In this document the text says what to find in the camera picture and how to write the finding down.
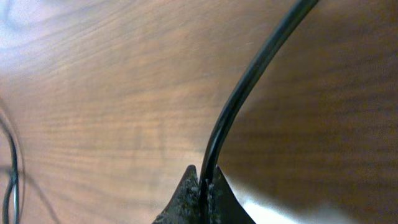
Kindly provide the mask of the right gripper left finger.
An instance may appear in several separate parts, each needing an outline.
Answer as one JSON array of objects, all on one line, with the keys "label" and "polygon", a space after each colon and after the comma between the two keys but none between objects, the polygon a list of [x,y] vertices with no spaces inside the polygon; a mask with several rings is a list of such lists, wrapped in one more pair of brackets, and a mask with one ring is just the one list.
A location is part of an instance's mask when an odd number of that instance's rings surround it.
[{"label": "right gripper left finger", "polygon": [[172,198],[152,224],[199,223],[198,177],[194,165],[189,165]]}]

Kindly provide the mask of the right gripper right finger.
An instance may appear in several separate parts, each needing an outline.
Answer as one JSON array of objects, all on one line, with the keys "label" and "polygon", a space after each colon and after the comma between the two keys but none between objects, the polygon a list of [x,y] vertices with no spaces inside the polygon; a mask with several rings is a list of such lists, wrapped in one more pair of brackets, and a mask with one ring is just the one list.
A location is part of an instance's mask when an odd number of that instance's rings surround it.
[{"label": "right gripper right finger", "polygon": [[207,221],[211,224],[255,224],[243,209],[219,166],[208,185]]}]

